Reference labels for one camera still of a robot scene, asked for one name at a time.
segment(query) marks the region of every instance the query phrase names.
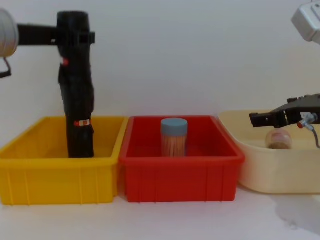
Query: white table surface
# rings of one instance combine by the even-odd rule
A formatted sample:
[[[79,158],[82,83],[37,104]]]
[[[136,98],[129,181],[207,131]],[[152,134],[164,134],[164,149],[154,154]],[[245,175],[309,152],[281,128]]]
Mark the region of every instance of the white table surface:
[[[320,196],[263,195],[234,202],[0,206],[1,240],[318,240]]]

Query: yellow plastic bin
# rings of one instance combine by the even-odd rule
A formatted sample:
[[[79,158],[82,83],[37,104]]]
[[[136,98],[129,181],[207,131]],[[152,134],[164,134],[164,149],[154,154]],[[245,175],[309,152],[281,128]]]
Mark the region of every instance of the yellow plastic bin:
[[[245,153],[239,182],[268,194],[319,194],[320,149],[312,132],[297,125],[284,127],[292,137],[292,149],[265,148],[265,138],[273,127],[253,128],[249,114],[269,110],[226,111],[219,120]],[[320,126],[314,125],[320,134]]]
[[[2,203],[111,203],[127,123],[127,117],[93,117],[94,158],[68,158],[65,118],[43,118],[0,151]]]

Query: blue lid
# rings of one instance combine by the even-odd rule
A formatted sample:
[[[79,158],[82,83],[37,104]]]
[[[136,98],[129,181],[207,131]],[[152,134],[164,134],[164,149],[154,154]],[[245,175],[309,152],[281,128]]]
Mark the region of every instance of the blue lid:
[[[161,134],[166,136],[185,136],[188,133],[188,121],[182,118],[166,118],[161,121]]]

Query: black mechanical part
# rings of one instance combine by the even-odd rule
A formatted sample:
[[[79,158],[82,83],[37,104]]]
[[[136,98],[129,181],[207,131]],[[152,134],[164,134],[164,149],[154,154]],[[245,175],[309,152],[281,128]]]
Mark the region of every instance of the black mechanical part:
[[[95,43],[95,33],[54,26],[18,24],[19,46],[69,46]]]
[[[301,113],[313,113],[318,116],[314,124],[320,124],[320,94],[289,98],[287,104],[268,113],[251,113],[249,115],[254,128],[273,126],[282,128],[297,124],[302,120]]]

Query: beige plastic bin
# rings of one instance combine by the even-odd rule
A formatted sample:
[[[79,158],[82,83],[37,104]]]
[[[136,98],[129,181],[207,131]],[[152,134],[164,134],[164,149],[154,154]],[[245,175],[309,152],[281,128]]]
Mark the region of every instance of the beige plastic bin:
[[[249,113],[268,110],[226,111],[219,119],[246,155],[239,182],[254,191],[268,194],[320,193],[320,149],[311,131],[297,125],[284,127],[292,137],[291,150],[265,148],[273,127],[253,128]],[[314,125],[320,137],[320,126]]]

